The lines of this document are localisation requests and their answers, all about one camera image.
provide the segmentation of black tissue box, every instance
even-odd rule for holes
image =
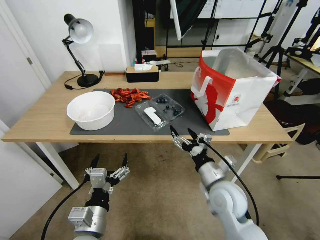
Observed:
[[[150,70],[136,71],[134,67],[126,69],[127,82],[158,82],[159,69],[157,66],[152,66]]]

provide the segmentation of lamp shade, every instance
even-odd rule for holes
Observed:
[[[69,13],[64,16],[64,21],[69,26],[69,35],[74,42],[86,43],[91,39],[93,26],[89,21],[75,18]]]

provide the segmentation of tripod stand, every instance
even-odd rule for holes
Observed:
[[[266,68],[269,68],[274,60],[274,58],[276,57],[277,54],[279,54],[279,59],[278,59],[278,66],[277,66],[277,75],[278,76],[281,76],[281,67],[282,67],[282,58],[283,58],[283,55],[285,54],[285,49],[283,47],[281,47],[284,39],[286,38],[289,30],[291,29],[291,26],[293,25],[294,21],[296,20],[298,14],[300,13],[301,9],[303,7],[305,7],[307,5],[307,2],[308,0],[300,0],[298,3],[297,3],[297,10],[296,12],[294,13],[291,21],[289,22],[286,30],[284,31],[281,39],[279,40],[278,44],[276,46],[273,46],[271,47],[260,59],[259,59],[259,62],[261,63],[267,56],[269,56],[271,53],[271,57],[270,59],[268,60],[267,64],[266,64]],[[274,92],[273,92],[273,97],[274,99],[277,99],[279,98],[279,84],[277,84],[275,86],[275,89],[274,89]]]

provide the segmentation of white bowl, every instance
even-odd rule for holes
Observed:
[[[67,106],[67,115],[84,130],[107,126],[114,116],[114,98],[106,92],[88,92],[75,97]]]

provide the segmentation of paper shopping bag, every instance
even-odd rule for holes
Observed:
[[[240,49],[202,51],[191,98],[213,131],[246,126],[280,80]]]

